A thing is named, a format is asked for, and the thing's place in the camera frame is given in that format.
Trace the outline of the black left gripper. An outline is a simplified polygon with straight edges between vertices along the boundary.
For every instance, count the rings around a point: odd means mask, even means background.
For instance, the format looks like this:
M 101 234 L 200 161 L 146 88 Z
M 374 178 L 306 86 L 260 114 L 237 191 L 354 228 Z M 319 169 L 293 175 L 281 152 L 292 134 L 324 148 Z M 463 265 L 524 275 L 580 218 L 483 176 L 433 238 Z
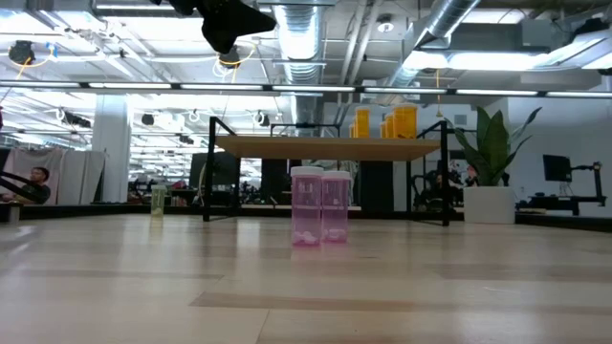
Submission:
M 194 10 L 203 16 L 202 34 L 213 50 L 228 54 L 236 39 L 243 35 L 269 32 L 276 21 L 240 0 L 201 1 L 151 0 L 157 6 L 167 2 L 180 15 L 192 15 Z

